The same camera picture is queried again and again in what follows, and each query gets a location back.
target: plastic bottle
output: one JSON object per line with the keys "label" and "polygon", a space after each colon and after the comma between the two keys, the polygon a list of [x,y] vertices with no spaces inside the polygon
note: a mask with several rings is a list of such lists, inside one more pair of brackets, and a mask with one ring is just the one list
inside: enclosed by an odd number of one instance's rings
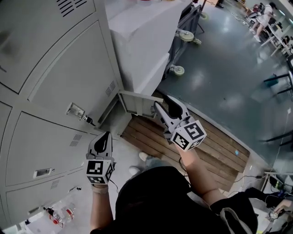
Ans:
{"label": "plastic bottle", "polygon": [[74,219],[75,205],[70,203],[68,206],[61,208],[53,213],[53,223],[63,224],[70,223]]}

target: epoxy floor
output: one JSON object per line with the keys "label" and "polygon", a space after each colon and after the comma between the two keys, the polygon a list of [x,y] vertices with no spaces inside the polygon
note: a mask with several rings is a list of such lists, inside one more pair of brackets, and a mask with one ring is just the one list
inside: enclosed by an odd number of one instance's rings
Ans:
{"label": "epoxy floor", "polygon": [[[248,26],[228,9],[206,4],[209,19],[200,19],[205,33],[200,28],[196,33],[202,44],[188,45],[176,63],[185,74],[170,74],[158,89],[201,111],[272,165],[280,140],[269,144],[262,140],[283,134],[285,127],[293,129],[292,113],[288,115],[293,103],[288,93],[275,95],[288,85],[285,78],[271,88],[263,80],[286,73],[286,61],[280,53],[270,57],[271,45],[260,47]],[[281,147],[274,167],[292,172],[292,159],[290,145]]]}

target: wooden pallet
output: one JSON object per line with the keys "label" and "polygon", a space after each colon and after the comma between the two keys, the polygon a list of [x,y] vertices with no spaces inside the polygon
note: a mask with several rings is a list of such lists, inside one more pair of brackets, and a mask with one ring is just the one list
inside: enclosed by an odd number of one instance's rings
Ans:
{"label": "wooden pallet", "polygon": [[[249,151],[199,116],[191,115],[200,120],[207,133],[196,151],[219,187],[229,191],[238,172],[243,172]],[[153,121],[134,116],[122,137],[147,154],[168,161],[184,174],[179,165],[180,155],[173,144],[168,144],[163,132],[164,128]]]}

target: white shoe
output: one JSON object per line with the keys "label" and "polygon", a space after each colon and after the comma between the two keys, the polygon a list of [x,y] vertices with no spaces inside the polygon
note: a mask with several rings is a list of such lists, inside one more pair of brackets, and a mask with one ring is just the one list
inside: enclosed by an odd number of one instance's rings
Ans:
{"label": "white shoe", "polygon": [[259,36],[255,35],[254,38],[257,40],[257,42],[261,43]]}
{"label": "white shoe", "polygon": [[140,152],[139,153],[139,157],[140,157],[140,159],[142,160],[142,161],[146,161],[146,159],[147,159],[147,157],[148,157],[149,155],[148,154],[146,154],[145,152]]}
{"label": "white shoe", "polygon": [[249,31],[251,31],[253,34],[256,34],[255,30],[250,28]]}
{"label": "white shoe", "polygon": [[130,166],[128,170],[129,170],[130,174],[132,174],[133,176],[134,176],[135,174],[137,174],[138,172],[141,171],[141,170],[140,170],[138,167],[136,167],[136,166]]}

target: white table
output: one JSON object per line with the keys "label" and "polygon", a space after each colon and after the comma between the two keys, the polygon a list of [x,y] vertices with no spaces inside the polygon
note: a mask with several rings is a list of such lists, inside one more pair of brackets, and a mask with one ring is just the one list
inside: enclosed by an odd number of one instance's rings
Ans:
{"label": "white table", "polygon": [[[267,41],[265,43],[263,43],[261,46],[265,46],[267,45],[269,42],[271,42],[274,47],[276,48],[275,51],[271,54],[271,56],[273,56],[280,48],[281,46],[284,47],[284,49],[286,50],[286,52],[291,55],[291,52],[288,50],[287,46],[284,44],[284,42],[282,41],[282,36],[281,35],[278,35],[278,33],[276,31],[273,30],[272,26],[271,25],[268,25],[269,29],[271,30],[273,36],[271,36],[269,39],[267,39]],[[276,46],[272,41],[274,39],[277,39],[279,41],[279,45]]]}

